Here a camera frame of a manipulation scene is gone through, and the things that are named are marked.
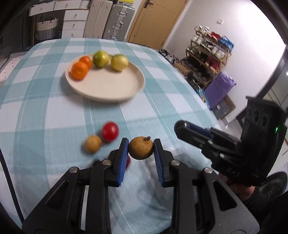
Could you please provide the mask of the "right human hand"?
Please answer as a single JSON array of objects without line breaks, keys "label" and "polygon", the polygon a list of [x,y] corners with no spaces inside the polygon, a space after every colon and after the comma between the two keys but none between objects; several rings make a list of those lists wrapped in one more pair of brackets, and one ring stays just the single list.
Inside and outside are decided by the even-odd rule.
[{"label": "right human hand", "polygon": [[240,200],[245,201],[253,194],[255,186],[247,187],[242,184],[232,183],[227,176],[221,173],[218,176],[227,184],[227,186],[240,198]]}]

